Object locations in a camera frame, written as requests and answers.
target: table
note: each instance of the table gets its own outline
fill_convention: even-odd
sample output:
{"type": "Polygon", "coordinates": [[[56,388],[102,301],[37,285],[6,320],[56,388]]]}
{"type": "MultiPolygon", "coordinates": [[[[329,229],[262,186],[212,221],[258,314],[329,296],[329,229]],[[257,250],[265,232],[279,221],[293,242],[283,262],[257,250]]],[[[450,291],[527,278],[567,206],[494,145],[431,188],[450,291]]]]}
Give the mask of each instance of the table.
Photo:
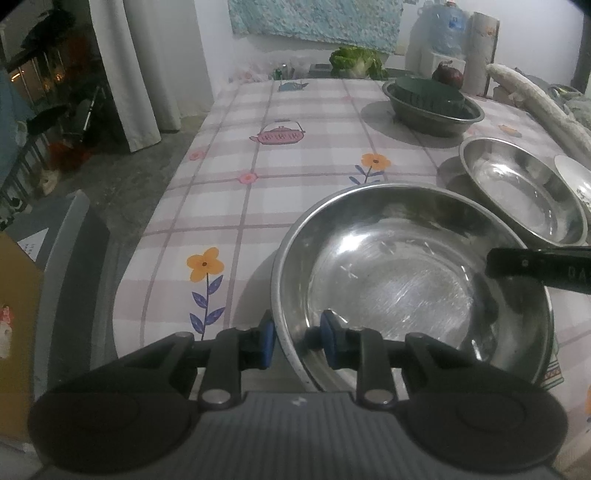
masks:
{"type": "MultiPolygon", "coordinates": [[[[464,138],[510,140],[554,168],[554,156],[563,151],[529,114],[475,100],[486,116],[464,138]]],[[[210,339],[224,328],[258,324],[270,304],[275,250],[291,224],[322,198],[373,181],[446,187],[463,173],[457,158],[463,138],[419,134],[392,115],[381,83],[370,80],[271,81],[223,91],[118,288],[118,354],[177,331],[210,339]]],[[[591,299],[550,292],[556,342],[544,385],[568,411],[569,441],[589,429],[591,299]]],[[[284,376],[293,377],[280,362],[276,388],[284,376]]]]}

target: black handle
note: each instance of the black handle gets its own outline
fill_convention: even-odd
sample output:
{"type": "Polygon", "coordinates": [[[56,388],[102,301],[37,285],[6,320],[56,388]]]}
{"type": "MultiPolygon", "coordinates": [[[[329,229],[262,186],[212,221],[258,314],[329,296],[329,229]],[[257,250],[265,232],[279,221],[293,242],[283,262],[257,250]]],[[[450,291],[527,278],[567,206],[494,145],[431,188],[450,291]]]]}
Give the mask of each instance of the black handle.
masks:
{"type": "Polygon", "coordinates": [[[486,257],[485,273],[491,278],[523,275],[547,287],[591,294],[591,247],[493,248],[486,257]]]}

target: green vegetables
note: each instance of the green vegetables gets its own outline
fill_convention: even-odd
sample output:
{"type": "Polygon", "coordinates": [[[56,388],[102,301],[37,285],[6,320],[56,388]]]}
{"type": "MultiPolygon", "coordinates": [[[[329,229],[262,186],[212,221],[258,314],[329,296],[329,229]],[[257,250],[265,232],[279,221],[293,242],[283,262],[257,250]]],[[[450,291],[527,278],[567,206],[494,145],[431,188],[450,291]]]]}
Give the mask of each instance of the green vegetables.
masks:
{"type": "Polygon", "coordinates": [[[376,50],[361,47],[341,47],[330,54],[333,77],[386,80],[388,72],[382,68],[382,61],[376,50]]]}

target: stainless steel bowl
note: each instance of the stainless steel bowl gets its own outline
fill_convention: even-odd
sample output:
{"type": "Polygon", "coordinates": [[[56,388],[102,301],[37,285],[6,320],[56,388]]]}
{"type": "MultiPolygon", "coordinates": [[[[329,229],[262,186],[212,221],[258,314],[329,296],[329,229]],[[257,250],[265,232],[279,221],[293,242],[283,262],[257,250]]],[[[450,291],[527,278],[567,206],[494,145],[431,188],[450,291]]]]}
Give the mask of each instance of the stainless steel bowl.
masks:
{"type": "Polygon", "coordinates": [[[577,197],[529,152],[504,140],[470,137],[460,145],[460,159],[486,206],[528,246],[585,242],[587,221],[577,197]]]}
{"type": "Polygon", "coordinates": [[[536,382],[553,338],[548,291],[530,278],[483,273],[491,248],[523,246],[485,208],[431,185],[338,192],[292,226],[275,257],[271,304],[281,346],[308,389],[354,389],[354,372],[331,370],[304,341],[332,309],[347,327],[399,340],[423,332],[536,382]]]}
{"type": "Polygon", "coordinates": [[[473,100],[466,98],[462,115],[457,117],[440,115],[409,105],[394,95],[394,82],[382,85],[382,91],[390,99],[394,113],[409,128],[435,137],[454,137],[464,133],[470,125],[484,119],[482,108],[473,100]]]}

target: green dish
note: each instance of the green dish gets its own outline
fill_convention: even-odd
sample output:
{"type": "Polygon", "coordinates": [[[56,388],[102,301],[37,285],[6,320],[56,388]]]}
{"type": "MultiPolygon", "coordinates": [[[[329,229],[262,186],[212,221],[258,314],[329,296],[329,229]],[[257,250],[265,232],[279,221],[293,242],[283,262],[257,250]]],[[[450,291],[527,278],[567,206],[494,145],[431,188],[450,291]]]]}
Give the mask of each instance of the green dish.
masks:
{"type": "Polygon", "coordinates": [[[393,87],[397,99],[439,115],[460,116],[466,103],[458,90],[431,79],[399,77],[393,87]]]}

